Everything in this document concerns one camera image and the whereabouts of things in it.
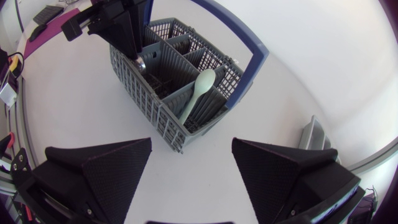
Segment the black object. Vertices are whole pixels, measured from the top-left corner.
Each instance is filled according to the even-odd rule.
[[[47,161],[33,171],[21,149],[11,175],[45,223],[123,223],[151,147],[150,138],[81,149],[48,147]]]
[[[341,222],[364,195],[360,179],[335,162],[335,149],[234,138],[232,153],[259,223]]]
[[[47,24],[52,19],[57,17],[59,14],[63,12],[63,7],[59,6],[45,6],[43,10],[41,10],[34,18],[38,25]]]
[[[368,224],[371,222],[375,207],[374,193],[361,199],[358,206],[348,217],[347,224]]]
[[[142,51],[146,4],[147,0],[100,1],[66,21],[62,31],[72,41],[82,34],[81,25],[88,24],[88,34],[98,34],[127,57],[137,59]]]
[[[35,40],[47,28],[47,24],[38,25],[29,37],[29,42]]]
[[[4,156],[7,150],[7,145],[11,140],[11,135],[7,135],[4,139],[0,140],[0,159]]]
[[[4,77],[7,74],[8,67],[9,67],[9,63],[8,63],[7,52],[1,50],[1,48],[0,48],[0,85],[1,85],[1,82],[4,80]]]
[[[398,223],[398,166],[396,168],[396,173],[391,180],[390,187],[384,196],[379,209],[374,214],[371,223]]]

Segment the cutlery basket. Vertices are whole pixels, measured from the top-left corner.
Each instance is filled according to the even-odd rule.
[[[161,19],[145,26],[144,48],[139,56],[146,70],[110,46],[113,69],[126,91],[167,144],[182,153],[185,145],[212,128],[250,87],[268,55],[262,42],[238,18],[219,4],[198,1],[222,20],[253,53],[243,72],[231,58],[178,19]],[[199,97],[188,119],[178,119],[193,95],[199,73],[212,69],[216,80]]]

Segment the gray plastic part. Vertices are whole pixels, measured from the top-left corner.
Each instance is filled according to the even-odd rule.
[[[298,148],[310,150],[324,150],[331,148],[331,142],[315,115],[311,117],[311,122],[304,127]],[[341,164],[339,156],[337,156],[336,162]]]
[[[189,52],[184,55],[184,57],[191,62],[195,68],[199,67],[200,60],[203,58],[203,54],[206,52],[205,48],[200,48],[198,50],[194,50],[193,52]]]
[[[139,53],[146,65],[145,74],[112,46],[111,63],[157,132],[173,150],[182,152],[229,111],[225,104],[243,72],[195,30],[174,18],[151,22],[145,35],[147,45]],[[215,70],[215,84],[199,97],[183,125],[178,118],[192,97],[196,77],[205,69]]]

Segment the basket compartment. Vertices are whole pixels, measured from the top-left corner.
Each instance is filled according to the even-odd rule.
[[[140,56],[146,65],[142,76],[160,99],[194,81],[199,71],[164,42],[145,47]]]

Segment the white wall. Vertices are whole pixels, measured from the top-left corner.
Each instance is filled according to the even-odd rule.
[[[6,32],[6,27],[4,26],[4,21],[2,20],[1,12],[0,12],[0,47],[9,54],[13,52],[11,43],[8,39],[8,35]]]
[[[25,27],[47,4],[65,7],[65,3],[54,0],[18,0],[19,14]]]
[[[217,1],[243,20],[312,93],[347,166],[398,136],[398,129],[391,128],[398,126],[397,92],[381,93],[398,76],[398,47],[378,1]],[[390,107],[378,111],[387,101]]]
[[[65,3],[54,0],[18,0],[19,15],[23,27],[27,27],[33,17],[46,4],[65,7]],[[7,0],[0,11],[0,46],[11,54],[17,50],[22,31],[19,26],[14,0]]]
[[[11,54],[17,50],[21,28],[19,27],[18,17],[14,0],[7,0],[0,11],[0,44]]]

